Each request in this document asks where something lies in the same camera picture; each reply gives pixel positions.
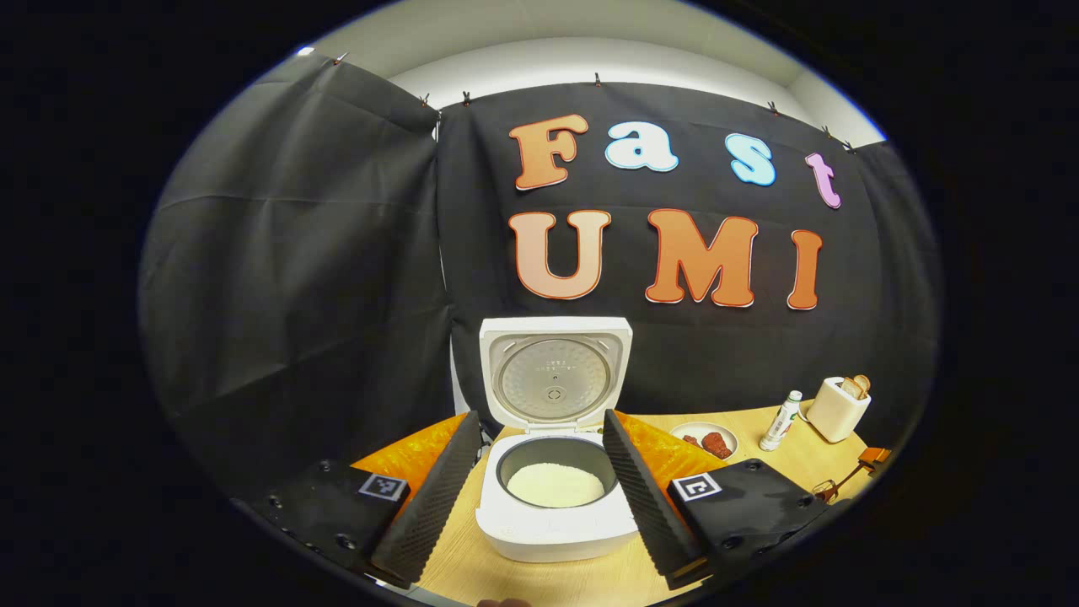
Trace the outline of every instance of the black backdrop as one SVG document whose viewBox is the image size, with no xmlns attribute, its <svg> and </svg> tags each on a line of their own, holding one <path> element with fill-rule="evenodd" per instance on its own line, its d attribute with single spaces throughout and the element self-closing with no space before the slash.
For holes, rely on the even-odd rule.
<svg viewBox="0 0 1079 607">
<path fill-rule="evenodd" d="M 557 184 L 519 191 L 518 125 L 579 114 L 576 157 Z M 679 157 L 669 173 L 622 169 L 604 149 L 614 124 L 651 122 Z M 777 178 L 745 183 L 730 169 L 724 139 L 760 138 Z M 819 152 L 834 171 L 842 205 L 818 193 L 805 157 Z M 941 306 L 931 226 L 902 162 L 887 143 L 848 153 L 820 129 L 767 108 L 697 91 L 647 84 L 559 84 L 507 92 L 441 110 L 437 206 L 447 288 L 453 302 L 453 351 L 465 400 L 494 430 L 486 404 L 478 331 L 484 318 L 616 316 L 633 329 L 620 411 L 706 413 L 778 405 L 790 390 L 812 398 L 823 378 L 868 375 L 874 401 L 858 427 L 868 442 L 894 445 L 928 396 Z M 656 272 L 655 208 L 691 213 L 705 242 L 727 216 L 755 221 L 748 308 L 709 299 L 650 302 Z M 546 211 L 552 273 L 570 275 L 576 230 L 566 216 L 611 213 L 603 232 L 602 277 L 574 300 L 546 299 L 517 276 L 509 217 Z M 820 234 L 818 306 L 787 306 L 796 266 L 793 230 Z M 685 287 L 684 277 L 680 284 Z"/>
<path fill-rule="evenodd" d="M 589 123 L 576 158 L 561 163 L 570 177 L 518 191 L 509 130 L 570 113 Z M 451 334 L 465 400 L 494 436 L 478 354 L 484 318 L 627 318 L 627 413 L 769 406 L 864 373 L 874 383 L 858 427 L 865 441 L 893 446 L 915 420 L 941 287 L 931 226 L 887 143 L 852 154 L 765 108 L 644 84 L 457 104 L 441 111 L 436 144 L 438 115 L 363 69 L 297 56 L 237 96 L 174 170 L 144 251 L 140 327 L 169 420 L 230 494 L 320 458 L 358 458 L 452 415 Z M 678 167 L 612 166 L 606 129 L 627 121 L 663 126 Z M 769 146 L 773 184 L 736 178 L 730 133 Z M 838 209 L 820 198 L 804 160 L 812 152 L 834 171 Z M 727 216 L 757 223 L 752 306 L 644 296 L 657 254 L 647 213 L 658 207 L 688 211 L 706 242 Z M 517 276 L 509 217 L 554 213 L 549 265 L 568 275 L 576 231 L 565 217 L 583 208 L 612 216 L 599 285 L 569 301 L 532 293 Z M 796 229 L 823 239 L 819 301 L 806 312 L 787 306 Z"/>
<path fill-rule="evenodd" d="M 230 495 L 453 415 L 437 115 L 352 65 L 292 57 L 165 187 L 140 272 L 148 369 Z"/>
</svg>

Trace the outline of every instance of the table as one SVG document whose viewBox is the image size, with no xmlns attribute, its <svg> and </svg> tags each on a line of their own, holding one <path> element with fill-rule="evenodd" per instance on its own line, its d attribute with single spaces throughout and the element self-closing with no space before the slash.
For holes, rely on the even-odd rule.
<svg viewBox="0 0 1079 607">
<path fill-rule="evenodd" d="M 803 403 L 803 410 L 812 401 Z M 775 452 L 762 452 L 757 444 L 775 418 L 778 406 L 740 412 L 688 415 L 634 415 L 661 430 L 672 430 L 689 422 L 708 422 L 730 430 L 738 451 L 727 460 L 737 464 L 757 458 L 806 491 L 829 479 L 842 481 L 858 466 L 865 443 L 857 434 L 830 444 L 809 424 L 798 419 Z M 495 442 L 521 434 L 504 429 Z M 652 605 L 688 592 L 700 582 L 670 591 L 656 572 L 641 537 L 634 536 L 620 549 L 587 561 L 569 563 L 517 563 L 498 554 L 476 524 L 487 454 L 473 468 L 450 512 L 438 543 L 427 561 L 420 582 L 422 589 L 476 605 L 484 598 L 523 598 L 533 607 L 638 607 Z M 848 481 L 839 499 L 856 496 L 868 484 L 862 471 Z"/>
</svg>

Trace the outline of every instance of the white plate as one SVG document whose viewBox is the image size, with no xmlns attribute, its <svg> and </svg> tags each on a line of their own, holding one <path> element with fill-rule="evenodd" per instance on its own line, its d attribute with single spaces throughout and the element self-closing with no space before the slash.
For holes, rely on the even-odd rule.
<svg viewBox="0 0 1079 607">
<path fill-rule="evenodd" d="M 723 458 L 724 460 L 730 459 L 736 453 L 738 453 L 738 438 L 735 437 L 734 432 L 727 430 L 726 428 L 715 425 L 708 424 L 707 422 L 691 422 L 689 424 L 683 424 L 674 430 L 671 430 L 671 437 L 677 437 L 681 439 L 682 437 L 689 436 L 697 440 L 697 444 L 705 439 L 706 434 L 711 434 L 712 432 L 719 432 L 723 437 L 723 442 L 726 443 L 727 449 L 730 450 L 730 455 Z"/>
</svg>

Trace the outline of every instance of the white rice cooker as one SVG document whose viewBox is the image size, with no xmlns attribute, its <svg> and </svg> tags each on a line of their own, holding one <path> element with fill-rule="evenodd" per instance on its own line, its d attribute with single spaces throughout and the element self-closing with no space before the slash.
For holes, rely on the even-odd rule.
<svg viewBox="0 0 1079 607">
<path fill-rule="evenodd" d="M 479 332 L 491 415 L 524 434 L 497 441 L 488 456 L 476 522 L 495 550 L 527 563 L 593 558 L 627 543 L 637 524 L 603 450 L 602 424 L 622 392 L 632 331 L 620 318 L 488 319 Z M 603 496 L 547 508 L 509 493 L 525 466 L 584 470 Z"/>
</svg>

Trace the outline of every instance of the bottle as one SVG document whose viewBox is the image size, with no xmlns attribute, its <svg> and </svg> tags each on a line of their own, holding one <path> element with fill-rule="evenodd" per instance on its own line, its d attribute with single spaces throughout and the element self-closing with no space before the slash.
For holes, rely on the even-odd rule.
<svg viewBox="0 0 1079 607">
<path fill-rule="evenodd" d="M 798 410 L 802 402 L 802 392 L 797 390 L 792 390 L 790 395 L 787 396 L 787 401 L 783 405 L 779 408 L 779 413 L 776 414 L 775 422 L 768 427 L 768 431 L 764 433 L 764 438 L 761 439 L 761 451 L 763 452 L 774 452 L 776 447 L 779 446 L 779 442 L 783 440 L 787 431 L 791 429 L 791 425 L 794 424 L 794 418 L 798 416 Z"/>
</svg>

